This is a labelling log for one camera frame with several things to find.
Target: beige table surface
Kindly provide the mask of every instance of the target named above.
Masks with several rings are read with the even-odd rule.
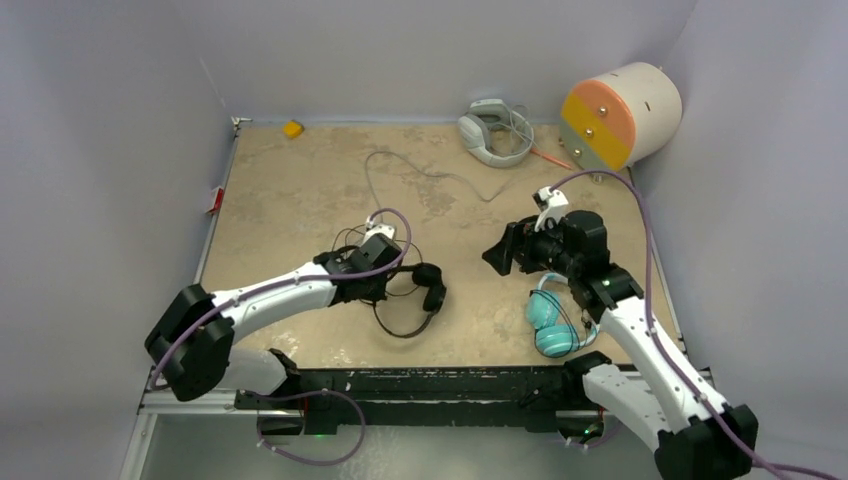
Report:
[[[536,139],[542,150],[566,158],[556,127],[538,126]],[[511,275],[501,277],[480,255],[501,238],[507,222],[538,213],[533,192],[569,172],[533,155],[512,169],[487,167],[463,149],[454,125],[314,127],[294,140],[279,127],[243,129],[204,287],[213,291],[247,286],[294,270],[329,250],[340,229],[363,223],[375,209],[363,163],[378,149],[408,155],[428,171],[463,175],[486,195],[512,178],[521,180],[486,204],[454,180],[424,177],[390,157],[372,159],[369,165],[381,203],[407,216],[425,261],[444,271],[448,296],[442,311],[424,333],[402,340],[380,329],[370,307],[353,302],[282,320],[239,345],[279,348],[301,367],[562,363],[536,351],[533,329],[524,320],[528,292],[541,273],[524,275],[513,268]],[[627,189],[614,180],[598,185],[581,177],[562,190],[573,208],[603,216],[613,261],[644,286],[645,234]],[[402,231],[399,222],[386,219]],[[406,263],[416,259],[410,255]],[[655,313],[669,335],[677,337],[656,270],[653,275]],[[391,282],[389,289],[400,292],[407,285],[408,276]],[[555,289],[582,331],[576,322],[580,312],[567,288]],[[424,318],[423,295],[422,289],[382,302],[384,322],[397,332],[415,329]],[[618,364],[630,363],[605,333],[590,349],[603,351]]]

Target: yellow block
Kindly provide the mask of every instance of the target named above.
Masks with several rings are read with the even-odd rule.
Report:
[[[292,120],[283,126],[283,133],[289,138],[295,138],[303,133],[303,125]]]
[[[620,170],[627,162],[630,149],[613,135],[577,95],[569,94],[565,98],[560,115],[611,170]],[[592,134],[587,135],[587,130],[591,130]]]

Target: teal headphones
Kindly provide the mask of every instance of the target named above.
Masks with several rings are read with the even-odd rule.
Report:
[[[542,275],[536,288],[530,290],[530,300],[527,302],[525,315],[527,321],[536,329],[536,349],[546,357],[562,357],[592,343],[598,335],[598,328],[592,325],[586,340],[581,342],[580,337],[577,336],[577,329],[562,308],[559,296],[543,288],[548,280],[568,284],[568,280],[558,273]],[[556,324],[560,315],[568,322],[568,325]]]

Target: metal frame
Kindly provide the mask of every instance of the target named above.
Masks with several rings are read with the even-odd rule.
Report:
[[[234,129],[234,141],[224,172],[224,178],[222,179],[221,183],[225,191],[227,183],[229,181],[230,173],[233,168],[233,164],[235,162],[235,155],[238,150],[240,132],[242,129],[249,128],[251,125],[253,125],[253,121],[249,118],[233,117],[232,120]],[[278,123],[258,122],[256,126],[270,126],[275,124]],[[206,268],[206,262],[209,256],[209,251],[212,246],[212,241],[214,239],[217,224],[218,214],[215,214],[210,222],[209,231],[206,235],[206,239],[203,244],[203,249],[201,250],[197,270],[194,275],[195,283],[199,283],[203,277],[203,272]],[[663,272],[662,263],[660,261],[659,253],[657,252],[657,245],[653,237],[651,238],[651,251],[654,255],[656,268],[660,277],[660,282],[663,285],[666,301],[668,302],[669,311],[671,313],[671,318],[674,323],[674,327],[677,331],[677,339],[680,341],[681,346],[683,347],[683,352],[685,354],[686,350],[685,345],[683,344],[683,334],[680,329],[680,325],[677,321],[677,315],[674,311],[674,305],[672,304],[671,297],[668,292],[668,283]],[[712,377],[709,371],[702,371],[700,373],[709,383],[712,383]],[[630,379],[632,382],[635,382],[635,385],[643,387],[643,389],[646,391],[649,390],[647,383],[642,380],[642,377],[638,371],[627,371],[622,372],[622,374],[628,379]],[[195,401],[184,403],[176,400],[173,394],[169,391],[146,392],[145,394],[143,394],[139,404],[138,417],[136,419],[135,427],[130,438],[130,444],[127,451],[127,455],[124,459],[123,468],[121,470],[120,480],[138,480],[141,478],[141,475],[144,470],[144,464],[146,461],[147,453],[150,447],[150,442],[153,437],[153,432],[156,428],[156,422],[160,415],[255,416],[260,414],[259,410],[237,409],[235,405],[238,397],[239,392],[233,390],[214,390]],[[300,416],[300,412],[298,412],[297,410],[263,409],[261,410],[261,415],[263,417],[297,418]],[[556,412],[556,418],[559,419],[591,419],[596,416],[597,411],[587,409],[559,410]]]

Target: worn table surface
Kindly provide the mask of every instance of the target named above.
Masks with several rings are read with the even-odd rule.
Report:
[[[554,126],[536,128],[542,150],[566,158]],[[491,203],[480,202],[452,179],[422,176],[398,159],[379,156],[369,167],[381,203],[403,212],[424,259],[444,270],[448,297],[430,327],[414,339],[396,339],[377,325],[371,308],[350,303],[309,311],[260,330],[239,345],[279,348],[301,367],[409,367],[541,365],[561,363],[534,348],[533,329],[524,320],[528,291],[540,273],[501,277],[481,253],[501,237],[509,221],[538,212],[531,194],[569,173],[536,156],[512,169],[487,167],[467,153],[454,125],[314,127],[294,140],[279,127],[242,130],[224,204],[209,251],[203,285],[207,290],[247,286],[294,270],[329,250],[336,233],[362,224],[375,209],[363,163],[374,150],[392,150],[427,171],[453,172],[489,195],[518,179]],[[609,231],[613,261],[644,285],[645,233],[636,203],[614,180],[598,185],[578,178],[562,190],[571,206],[598,212]],[[402,225],[396,223],[401,233]],[[410,252],[411,263],[417,259]],[[677,336],[657,272],[656,316]],[[390,290],[411,281],[398,277]],[[558,290],[566,311],[580,312],[567,288]],[[384,322],[397,332],[414,330],[424,318],[423,289],[382,302]],[[607,334],[590,347],[619,364],[627,355]]]

